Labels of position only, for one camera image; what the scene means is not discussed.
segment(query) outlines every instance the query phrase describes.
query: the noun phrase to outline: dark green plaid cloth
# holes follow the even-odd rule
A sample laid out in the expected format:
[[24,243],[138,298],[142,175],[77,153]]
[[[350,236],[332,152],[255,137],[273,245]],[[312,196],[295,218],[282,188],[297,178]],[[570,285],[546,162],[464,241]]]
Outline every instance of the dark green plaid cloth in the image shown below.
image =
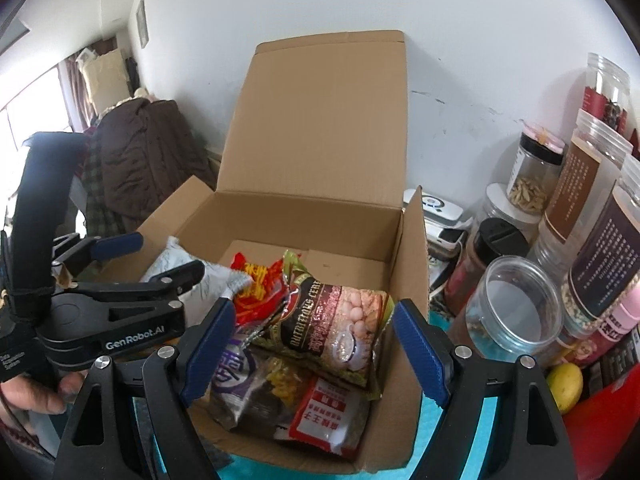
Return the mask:
[[82,185],[86,190],[86,233],[88,236],[103,238],[126,233],[122,216],[104,205],[104,185],[102,183],[102,160],[100,158],[100,138],[98,128],[89,140],[89,150],[84,162]]

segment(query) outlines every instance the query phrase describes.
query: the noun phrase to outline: yellow fruit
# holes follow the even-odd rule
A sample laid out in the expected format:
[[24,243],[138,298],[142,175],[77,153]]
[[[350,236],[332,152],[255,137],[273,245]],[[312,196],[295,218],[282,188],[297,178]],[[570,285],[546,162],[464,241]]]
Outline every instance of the yellow fruit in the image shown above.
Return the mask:
[[582,394],[582,372],[573,363],[556,366],[546,377],[561,415],[568,413],[580,400]]

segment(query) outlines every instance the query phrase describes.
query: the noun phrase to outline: curtain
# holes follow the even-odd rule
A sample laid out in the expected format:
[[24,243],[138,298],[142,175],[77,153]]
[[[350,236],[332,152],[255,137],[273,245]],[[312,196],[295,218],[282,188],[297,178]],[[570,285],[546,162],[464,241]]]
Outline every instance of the curtain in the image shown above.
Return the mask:
[[84,132],[96,118],[94,106],[84,84],[84,77],[76,63],[79,52],[59,63],[60,83],[65,97],[66,109],[75,132]]

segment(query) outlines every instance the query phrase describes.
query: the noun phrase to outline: white plastic bag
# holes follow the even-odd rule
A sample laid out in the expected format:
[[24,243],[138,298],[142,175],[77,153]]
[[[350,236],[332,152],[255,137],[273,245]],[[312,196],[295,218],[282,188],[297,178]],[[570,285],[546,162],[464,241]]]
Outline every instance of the white plastic bag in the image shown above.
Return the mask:
[[213,304],[227,288],[231,289],[235,295],[246,286],[251,285],[253,281],[245,272],[212,264],[191,256],[180,247],[179,240],[175,236],[169,236],[166,241],[166,248],[148,268],[140,281],[148,282],[149,279],[160,272],[166,272],[193,260],[200,260],[204,264],[204,277],[199,284],[179,297],[180,301],[184,303],[187,327],[200,324]]

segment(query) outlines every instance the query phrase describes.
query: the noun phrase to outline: black lid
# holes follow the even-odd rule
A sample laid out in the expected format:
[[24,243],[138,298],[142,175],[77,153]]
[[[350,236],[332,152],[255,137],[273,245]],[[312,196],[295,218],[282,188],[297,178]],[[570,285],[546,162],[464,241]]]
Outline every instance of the black lid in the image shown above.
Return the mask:
[[520,134],[520,147],[523,150],[527,150],[531,155],[536,156],[540,160],[544,160],[549,164],[553,164],[554,166],[560,166],[560,164],[562,164],[562,153],[554,152],[544,144],[540,144],[535,139],[532,139],[527,134]]
[[474,249],[487,266],[500,256],[527,256],[529,244],[524,235],[506,220],[487,218],[480,224]]

